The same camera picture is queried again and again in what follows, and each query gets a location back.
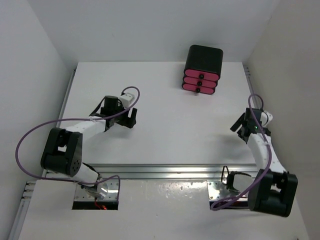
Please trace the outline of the pink drawer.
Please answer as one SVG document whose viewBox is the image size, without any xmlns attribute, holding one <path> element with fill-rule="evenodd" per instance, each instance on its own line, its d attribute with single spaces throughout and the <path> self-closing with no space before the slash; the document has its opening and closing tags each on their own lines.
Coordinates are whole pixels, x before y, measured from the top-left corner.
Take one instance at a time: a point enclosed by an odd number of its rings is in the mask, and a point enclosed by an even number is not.
<svg viewBox="0 0 320 240">
<path fill-rule="evenodd" d="M 206 79 L 199 79 L 189 76 L 183 77 L 183 82 L 189 85 L 195 85 L 197 87 L 215 88 L 218 83 L 216 81 L 210 81 Z"/>
<path fill-rule="evenodd" d="M 212 95 L 216 91 L 215 88 L 192 85 L 192 84 L 188 84 L 188 83 L 183 83 L 181 86 L 184 90 L 190 91 L 190 92 L 195 92 L 197 94 L 201 93 L 201 94 Z"/>
<path fill-rule="evenodd" d="M 199 71 L 195 69 L 186 69 L 184 74 L 191 78 L 204 79 L 213 82 L 216 82 L 220 79 L 220 76 L 216 73 Z"/>
</svg>

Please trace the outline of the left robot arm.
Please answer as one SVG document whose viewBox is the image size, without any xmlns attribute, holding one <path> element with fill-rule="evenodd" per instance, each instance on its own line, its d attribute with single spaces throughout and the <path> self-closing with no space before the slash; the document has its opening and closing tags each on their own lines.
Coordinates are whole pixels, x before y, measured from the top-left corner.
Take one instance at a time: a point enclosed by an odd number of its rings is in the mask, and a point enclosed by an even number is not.
<svg viewBox="0 0 320 240">
<path fill-rule="evenodd" d="M 81 121 L 67 128 L 52 128 L 49 132 L 40 166 L 55 173 L 70 177 L 91 195 L 101 191 L 97 183 L 101 175 L 82 161 L 83 143 L 97 134 L 104 133 L 113 125 L 133 128 L 137 109 L 129 115 L 129 107 L 135 96 L 122 93 L 121 96 L 105 96 L 92 111 L 89 121 Z"/>
</svg>

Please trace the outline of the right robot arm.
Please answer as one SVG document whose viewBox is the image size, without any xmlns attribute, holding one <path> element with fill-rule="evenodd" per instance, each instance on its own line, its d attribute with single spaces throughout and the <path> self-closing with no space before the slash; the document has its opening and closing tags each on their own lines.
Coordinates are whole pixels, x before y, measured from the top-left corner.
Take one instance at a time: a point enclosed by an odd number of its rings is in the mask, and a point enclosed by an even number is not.
<svg viewBox="0 0 320 240">
<path fill-rule="evenodd" d="M 298 178 L 280 163 L 267 128 L 272 115 L 263 109 L 247 108 L 230 128 L 247 144 L 257 167 L 256 177 L 231 171 L 226 177 L 226 189 L 241 193 L 245 189 L 250 210 L 280 217 L 291 213 L 298 187 Z"/>
</svg>

